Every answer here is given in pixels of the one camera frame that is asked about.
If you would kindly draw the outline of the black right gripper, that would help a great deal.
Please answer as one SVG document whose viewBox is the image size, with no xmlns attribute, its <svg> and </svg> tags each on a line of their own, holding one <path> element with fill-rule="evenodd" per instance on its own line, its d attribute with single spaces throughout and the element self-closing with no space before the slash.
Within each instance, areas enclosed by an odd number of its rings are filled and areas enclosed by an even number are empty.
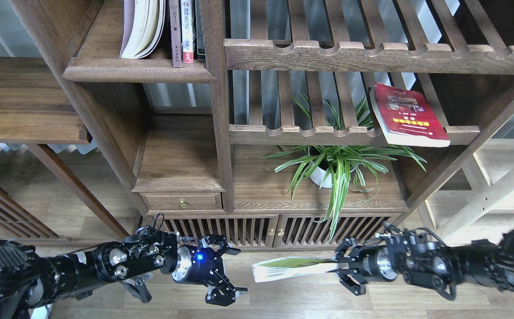
<svg viewBox="0 0 514 319">
<path fill-rule="evenodd" d="M 367 248 L 359 245 L 354 237 L 347 237 L 334 252 L 334 262 L 340 266 L 352 266 L 351 270 L 338 269 L 337 276 L 354 295 L 364 295 L 368 282 L 391 282 L 397 278 L 386 246 Z"/>
</svg>

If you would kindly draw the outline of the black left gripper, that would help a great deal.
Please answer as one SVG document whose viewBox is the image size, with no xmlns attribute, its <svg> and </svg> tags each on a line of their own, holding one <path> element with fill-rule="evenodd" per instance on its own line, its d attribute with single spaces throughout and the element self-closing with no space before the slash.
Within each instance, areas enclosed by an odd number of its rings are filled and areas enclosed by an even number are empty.
<svg viewBox="0 0 514 319">
<path fill-rule="evenodd" d="M 223 254 L 237 256 L 241 250 L 228 243 L 223 235 L 206 235 L 197 240 L 197 247 L 181 245 L 178 250 L 178 262 L 172 278 L 178 284 L 200 284 L 208 288 L 205 302 L 229 306 L 248 288 L 235 287 L 225 274 L 211 270 L 213 266 L 223 266 Z"/>
</svg>

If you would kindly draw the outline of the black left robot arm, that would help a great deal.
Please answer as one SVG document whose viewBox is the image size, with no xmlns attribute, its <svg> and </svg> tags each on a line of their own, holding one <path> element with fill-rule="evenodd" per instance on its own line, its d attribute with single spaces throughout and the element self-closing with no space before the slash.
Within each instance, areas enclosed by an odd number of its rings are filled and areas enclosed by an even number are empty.
<svg viewBox="0 0 514 319">
<path fill-rule="evenodd" d="M 206 235 L 196 245 L 193 240 L 144 226 L 121 242 L 46 258 L 39 257 L 34 246 L 0 240 L 0 319 L 27 319 L 29 309 L 58 299 L 84 299 L 117 281 L 147 303 L 151 295 L 145 281 L 155 270 L 172 275 L 178 284 L 204 285 L 206 303 L 229 306 L 247 288 L 231 284 L 222 255 L 240 250 L 222 235 Z"/>
</svg>

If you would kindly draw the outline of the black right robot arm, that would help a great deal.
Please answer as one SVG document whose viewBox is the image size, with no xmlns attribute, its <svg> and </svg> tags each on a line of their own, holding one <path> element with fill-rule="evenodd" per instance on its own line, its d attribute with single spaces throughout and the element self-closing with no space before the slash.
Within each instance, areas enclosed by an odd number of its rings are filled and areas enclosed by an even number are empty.
<svg viewBox="0 0 514 319">
<path fill-rule="evenodd" d="M 429 228 L 401 230 L 383 222 L 385 231 L 373 245 L 348 237 L 335 250 L 335 270 L 354 295 L 363 295 L 371 281 L 394 281 L 436 291 L 454 300 L 457 285 L 472 283 L 514 292 L 514 230 L 499 244 L 482 239 L 451 247 Z"/>
</svg>

